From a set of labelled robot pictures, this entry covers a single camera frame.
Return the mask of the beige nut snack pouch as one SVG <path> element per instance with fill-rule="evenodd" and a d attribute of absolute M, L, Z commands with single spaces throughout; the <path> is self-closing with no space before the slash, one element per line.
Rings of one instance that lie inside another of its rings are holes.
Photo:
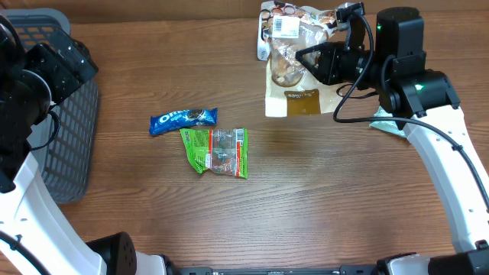
<path fill-rule="evenodd" d="M 281 1 L 261 3 L 270 9 L 266 65 L 265 115 L 282 118 L 333 112 L 342 100 L 338 84 L 327 86 L 296 61 L 298 50 L 328 41 L 337 31 L 334 10 L 318 10 Z"/>

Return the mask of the mint green wipes packet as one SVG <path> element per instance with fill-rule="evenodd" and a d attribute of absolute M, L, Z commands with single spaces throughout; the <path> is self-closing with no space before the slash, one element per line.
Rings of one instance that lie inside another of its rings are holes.
<path fill-rule="evenodd" d="M 374 113 L 374 117 L 392 117 L 392 114 L 389 112 L 386 112 L 381 106 L 378 108 L 378 110 Z M 371 128 L 375 128 L 377 130 L 381 130 L 384 132 L 387 132 L 389 134 L 394 134 L 396 136 L 405 138 L 406 135 L 404 131 L 400 130 L 397 127 L 397 124 L 395 121 L 373 121 L 369 124 Z"/>

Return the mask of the blue Oreo cookie packet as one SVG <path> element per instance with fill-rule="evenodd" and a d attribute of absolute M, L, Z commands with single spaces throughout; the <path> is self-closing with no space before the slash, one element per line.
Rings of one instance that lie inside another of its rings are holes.
<path fill-rule="evenodd" d="M 151 117 L 149 134 L 159 135 L 181 128 L 215 125 L 218 121 L 218 110 L 218 108 L 185 109 Z"/>

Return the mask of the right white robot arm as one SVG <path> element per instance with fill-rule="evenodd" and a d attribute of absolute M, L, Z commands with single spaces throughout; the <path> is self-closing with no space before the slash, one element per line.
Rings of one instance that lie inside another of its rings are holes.
<path fill-rule="evenodd" d="M 372 88 L 386 119 L 416 148 L 444 206 L 454 254 L 398 254 L 377 262 L 376 274 L 486 274 L 488 174 L 478 157 L 454 86 L 426 68 L 424 21 L 411 7 L 379 11 L 375 26 L 362 3 L 337 9 L 342 42 L 299 50 L 296 59 L 321 83 Z"/>

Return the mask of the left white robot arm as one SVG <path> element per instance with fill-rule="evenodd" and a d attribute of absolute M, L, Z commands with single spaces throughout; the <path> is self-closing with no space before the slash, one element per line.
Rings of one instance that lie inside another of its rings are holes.
<path fill-rule="evenodd" d="M 99 68 L 63 30 L 25 50 L 1 19 L 1 251 L 23 274 L 159 274 L 164 257 L 136 251 L 126 232 L 88 243 L 49 194 L 28 142 L 53 107 Z"/>

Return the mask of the white barcode scanner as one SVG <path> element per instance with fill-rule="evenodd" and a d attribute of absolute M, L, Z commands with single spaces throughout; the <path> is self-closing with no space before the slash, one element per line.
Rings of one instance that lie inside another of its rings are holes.
<path fill-rule="evenodd" d="M 270 45 L 268 42 L 269 37 L 269 24 L 268 21 L 271 18 L 270 9 L 261 9 L 258 18 L 258 32 L 257 32 L 257 58 L 261 61 L 267 61 L 270 55 Z"/>

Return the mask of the grey plastic mesh basket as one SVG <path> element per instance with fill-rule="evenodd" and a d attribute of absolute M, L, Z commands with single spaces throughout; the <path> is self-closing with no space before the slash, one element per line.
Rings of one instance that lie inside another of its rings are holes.
<path fill-rule="evenodd" d="M 88 187 L 99 90 L 94 77 L 53 104 L 49 86 L 25 69 L 27 51 L 58 29 L 71 36 L 67 17 L 52 8 L 1 13 L 1 191 L 15 189 L 15 174 L 33 154 L 53 200 L 68 203 Z"/>

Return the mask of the green clear snack packet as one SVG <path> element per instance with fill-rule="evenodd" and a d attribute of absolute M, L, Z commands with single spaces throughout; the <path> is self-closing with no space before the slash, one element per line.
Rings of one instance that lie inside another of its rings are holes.
<path fill-rule="evenodd" d="M 248 178 L 248 130 L 180 129 L 187 159 L 197 173 Z"/>

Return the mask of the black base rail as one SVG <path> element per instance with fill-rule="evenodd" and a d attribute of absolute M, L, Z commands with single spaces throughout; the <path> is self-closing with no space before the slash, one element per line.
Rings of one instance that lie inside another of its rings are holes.
<path fill-rule="evenodd" d="M 211 267 L 167 268 L 169 275 L 378 275 L 378 274 L 428 274 L 426 267 L 387 267 L 376 264 L 343 265 L 330 268 L 261 268 L 261 269 L 212 269 Z"/>

